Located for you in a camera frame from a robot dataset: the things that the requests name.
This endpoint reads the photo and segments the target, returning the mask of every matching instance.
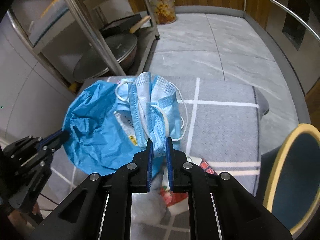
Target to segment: surgical face mask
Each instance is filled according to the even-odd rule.
[[[128,96],[124,98],[119,96],[118,91],[125,84],[128,84]],[[135,81],[122,80],[116,88],[119,100],[124,102],[129,99],[138,146],[144,149],[150,138],[153,142],[154,157],[165,155],[165,141],[168,136],[172,137],[174,148],[179,149],[179,141],[185,135],[187,125],[180,117],[176,92],[185,107],[188,123],[187,107],[179,89],[161,76],[156,76],[151,82],[150,73],[145,72]]]

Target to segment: white paper label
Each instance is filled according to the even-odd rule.
[[[117,111],[114,111],[113,114],[117,119],[118,123],[121,125],[122,129],[130,139],[130,141],[137,146],[137,139],[134,133],[133,122],[131,116],[125,116],[124,114],[120,114]]]

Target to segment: pan lid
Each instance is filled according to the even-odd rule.
[[[138,38],[131,33],[120,33],[105,39],[116,60],[121,63],[136,47]],[[83,54],[73,70],[73,77],[78,82],[99,77],[109,71],[94,48]]]

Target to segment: stainless steel pole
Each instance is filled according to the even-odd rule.
[[[89,39],[94,49],[99,53],[108,68],[118,76],[125,76],[123,69],[113,56],[99,30],[94,26],[87,7],[82,0],[64,0],[82,31]]]
[[[62,85],[66,86],[67,88],[70,87],[70,83],[61,75],[61,73],[51,64],[51,62],[46,58],[45,55],[43,55],[42,52],[40,52],[39,54],[36,54],[33,51],[33,47],[32,44],[26,34],[26,32],[24,31],[24,29],[22,28],[22,26],[20,25],[16,15],[14,14],[12,8],[9,8],[9,10],[7,11],[7,16],[8,19],[14,29],[14,31],[16,32],[16,34],[18,35],[18,37],[20,38],[20,40],[22,41],[22,43],[26,46],[26,48],[29,50],[29,52],[36,58],[36,60],[47,70],[50,72],[51,75],[53,75]]]
[[[153,15],[150,2],[149,2],[149,0],[143,0],[143,1],[144,1],[145,6],[146,6],[146,9],[147,9],[147,14],[150,15],[150,17],[151,17],[151,19],[150,19],[151,26],[154,27],[155,30],[156,30],[156,40],[159,40],[160,39],[160,35],[159,35],[157,23],[156,23],[156,18]]]
[[[98,6],[94,10],[95,10],[97,16],[99,17],[101,23],[103,24],[103,26],[106,26],[108,24],[108,21],[107,21],[105,15],[103,14],[103,11],[101,10],[100,6]]]

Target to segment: white plastic bag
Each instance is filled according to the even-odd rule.
[[[158,174],[151,184],[150,192],[132,194],[131,223],[157,225],[166,211],[163,198],[159,195],[163,174]]]
[[[172,23],[176,20],[175,0],[149,0],[157,24]]]

